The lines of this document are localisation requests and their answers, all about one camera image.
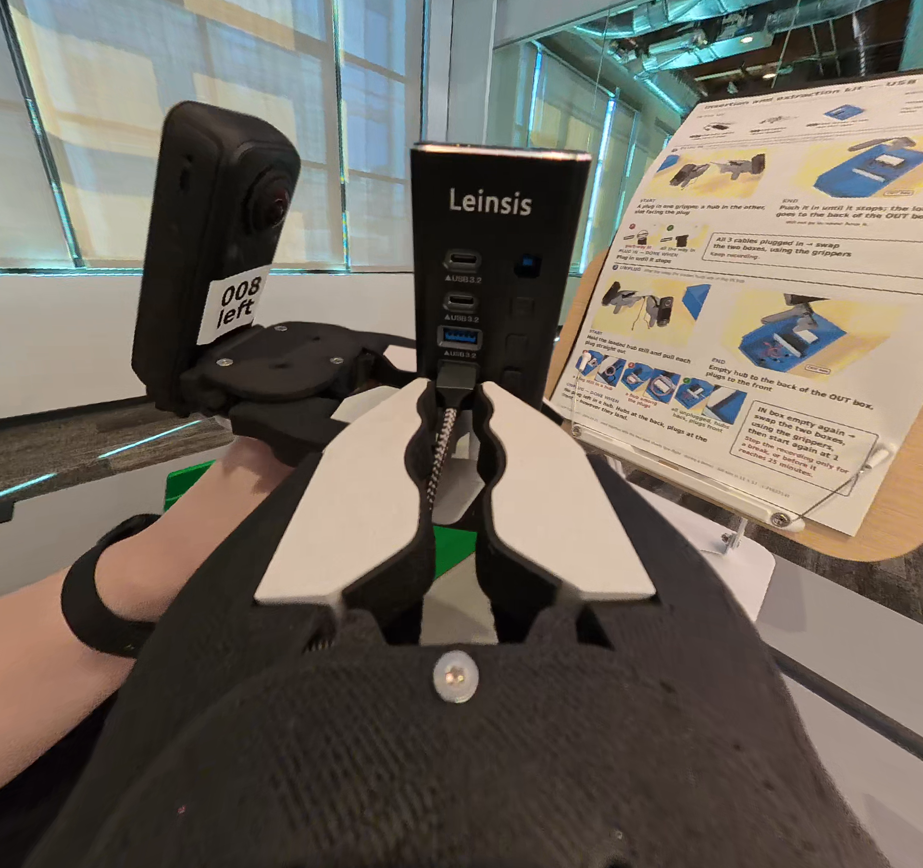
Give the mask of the tall black USB hub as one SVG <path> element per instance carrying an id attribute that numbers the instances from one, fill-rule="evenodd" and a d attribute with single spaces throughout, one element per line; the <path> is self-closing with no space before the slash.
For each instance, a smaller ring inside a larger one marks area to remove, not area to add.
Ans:
<path id="1" fill-rule="evenodd" d="M 593 158 L 420 143 L 410 150 L 417 372 L 473 366 L 539 409 Z"/>

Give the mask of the person's left hand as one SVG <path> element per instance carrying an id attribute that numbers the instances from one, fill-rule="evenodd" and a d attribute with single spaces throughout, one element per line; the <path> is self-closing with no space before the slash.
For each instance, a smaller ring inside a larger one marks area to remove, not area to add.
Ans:
<path id="1" fill-rule="evenodd" d="M 239 437 L 140 536 L 139 606 L 157 620 L 213 551 L 293 473 L 259 441 Z"/>

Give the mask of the person's left forearm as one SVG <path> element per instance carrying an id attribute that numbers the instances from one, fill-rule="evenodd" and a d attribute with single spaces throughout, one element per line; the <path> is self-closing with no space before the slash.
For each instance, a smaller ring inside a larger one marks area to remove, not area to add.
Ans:
<path id="1" fill-rule="evenodd" d="M 61 611 L 66 570 L 1 598 L 1 785 L 116 692 L 135 665 L 81 643 Z"/>

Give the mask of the printed instruction sheet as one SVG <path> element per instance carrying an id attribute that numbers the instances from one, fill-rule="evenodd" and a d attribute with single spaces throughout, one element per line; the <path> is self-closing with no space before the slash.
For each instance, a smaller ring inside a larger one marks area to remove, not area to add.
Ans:
<path id="1" fill-rule="evenodd" d="M 690 113 L 551 401 L 772 528 L 856 537 L 921 411 L 921 70 Z"/>

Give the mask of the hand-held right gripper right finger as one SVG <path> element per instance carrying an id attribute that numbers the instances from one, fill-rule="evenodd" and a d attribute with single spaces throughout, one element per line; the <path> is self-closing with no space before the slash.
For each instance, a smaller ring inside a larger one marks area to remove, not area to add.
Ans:
<path id="1" fill-rule="evenodd" d="M 474 401 L 476 574 L 492 603 L 648 600 L 655 587 L 588 457 L 494 382 Z"/>

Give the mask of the white board stand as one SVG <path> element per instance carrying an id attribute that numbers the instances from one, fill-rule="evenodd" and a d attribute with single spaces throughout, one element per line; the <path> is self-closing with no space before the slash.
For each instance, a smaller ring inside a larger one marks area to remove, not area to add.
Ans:
<path id="1" fill-rule="evenodd" d="M 743 536 L 745 525 L 721 528 L 659 494 L 634 484 L 629 487 L 652 509 L 651 533 L 663 535 L 668 530 L 675 531 L 718 577 L 748 620 L 757 620 L 776 562 L 767 549 Z M 602 551 L 594 553 L 588 561 L 579 562 L 575 570 L 564 577 L 569 588 L 582 598 L 597 601 L 661 597 L 661 592 L 654 589 L 652 575 L 647 572 L 640 549 L 632 545 L 626 524 L 616 510 L 608 508 L 604 520 L 606 524 L 614 524 L 614 556 Z"/>

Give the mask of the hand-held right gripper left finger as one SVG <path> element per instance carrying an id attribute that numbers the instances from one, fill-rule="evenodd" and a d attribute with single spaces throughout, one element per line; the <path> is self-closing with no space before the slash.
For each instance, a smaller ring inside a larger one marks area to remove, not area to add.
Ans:
<path id="1" fill-rule="evenodd" d="M 428 532 L 435 394 L 414 380 L 325 449 L 254 599 L 344 605 L 360 581 Z"/>

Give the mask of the green plastic bin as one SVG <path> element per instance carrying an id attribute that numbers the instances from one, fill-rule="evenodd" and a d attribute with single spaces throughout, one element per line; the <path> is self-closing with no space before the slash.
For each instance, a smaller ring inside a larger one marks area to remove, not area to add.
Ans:
<path id="1" fill-rule="evenodd" d="M 171 471 L 165 480 L 163 507 L 168 511 L 214 464 L 213 460 Z M 467 529 L 434 526 L 436 543 L 435 579 L 447 574 L 475 551 L 476 534 Z"/>

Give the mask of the window with roller blind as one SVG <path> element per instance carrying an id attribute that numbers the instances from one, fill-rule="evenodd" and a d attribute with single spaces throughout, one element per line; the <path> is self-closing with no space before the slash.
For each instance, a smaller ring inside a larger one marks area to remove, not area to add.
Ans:
<path id="1" fill-rule="evenodd" d="M 657 90 L 618 76 L 592 79 L 535 44 L 525 119 L 527 147 L 591 158 L 570 272 L 606 251 L 652 159 L 675 132 L 677 110 Z"/>
<path id="2" fill-rule="evenodd" d="M 140 268 L 161 128 L 196 100 L 300 154 L 275 264 L 410 270 L 431 0 L 2 0 L 2 271 Z"/>

